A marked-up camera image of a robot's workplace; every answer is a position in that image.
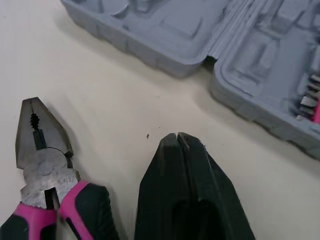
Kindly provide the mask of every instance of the metal pliers head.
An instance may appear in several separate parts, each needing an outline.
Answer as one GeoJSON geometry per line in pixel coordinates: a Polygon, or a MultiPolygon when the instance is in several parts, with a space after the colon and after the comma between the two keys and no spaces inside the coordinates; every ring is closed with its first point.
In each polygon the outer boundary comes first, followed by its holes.
{"type": "Polygon", "coordinates": [[[15,155],[26,182],[21,201],[29,206],[53,209],[52,191],[61,203],[80,180],[67,133],[37,97],[22,102],[15,155]]]}

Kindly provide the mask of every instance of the pliers cutting edge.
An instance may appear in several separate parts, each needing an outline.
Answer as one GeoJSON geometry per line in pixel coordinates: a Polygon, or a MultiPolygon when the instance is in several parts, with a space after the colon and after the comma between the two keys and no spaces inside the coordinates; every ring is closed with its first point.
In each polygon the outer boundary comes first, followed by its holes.
{"type": "Polygon", "coordinates": [[[0,239],[55,239],[55,193],[59,214],[78,239],[119,239],[107,189],[80,180],[67,133],[37,97],[22,102],[15,155],[26,186],[0,239]]]}

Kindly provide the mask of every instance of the black handle grip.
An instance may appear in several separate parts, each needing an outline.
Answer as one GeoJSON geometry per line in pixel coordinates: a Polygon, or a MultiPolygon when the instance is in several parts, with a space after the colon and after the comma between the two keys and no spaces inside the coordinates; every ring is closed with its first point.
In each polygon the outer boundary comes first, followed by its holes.
{"type": "Polygon", "coordinates": [[[0,228],[0,240],[55,240],[57,213],[20,203],[0,228]]]}
{"type": "Polygon", "coordinates": [[[89,238],[89,235],[95,240],[119,240],[112,216],[109,192],[104,186],[80,181],[78,186],[76,185],[64,197],[59,211],[78,240],[89,238]],[[86,186],[77,192],[77,187],[83,184],[86,186]],[[70,210],[71,205],[74,205],[78,217],[70,210]]]}

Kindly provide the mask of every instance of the gray plastic tool case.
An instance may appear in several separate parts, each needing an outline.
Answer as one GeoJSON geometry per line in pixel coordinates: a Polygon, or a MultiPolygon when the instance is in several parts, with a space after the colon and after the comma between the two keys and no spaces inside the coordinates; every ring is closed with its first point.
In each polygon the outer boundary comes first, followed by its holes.
{"type": "Polygon", "coordinates": [[[217,60],[210,91],[320,158],[320,125],[297,102],[320,72],[320,0],[62,0],[96,37],[176,77],[217,60]]]}

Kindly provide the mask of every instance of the beige table surface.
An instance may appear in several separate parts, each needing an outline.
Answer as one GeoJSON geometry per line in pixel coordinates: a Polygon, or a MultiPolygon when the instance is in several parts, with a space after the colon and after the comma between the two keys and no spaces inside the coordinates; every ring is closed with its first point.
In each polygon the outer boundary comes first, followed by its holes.
{"type": "MultiPolygon", "coordinates": [[[[66,128],[83,179],[111,192],[132,240],[140,181],[162,137],[197,136],[232,180],[258,240],[320,239],[320,162],[236,116],[201,68],[178,80],[76,26],[58,0],[0,0],[0,224],[20,201],[21,101],[39,96],[66,128]]],[[[59,225],[58,238],[74,239],[59,225]]]]}

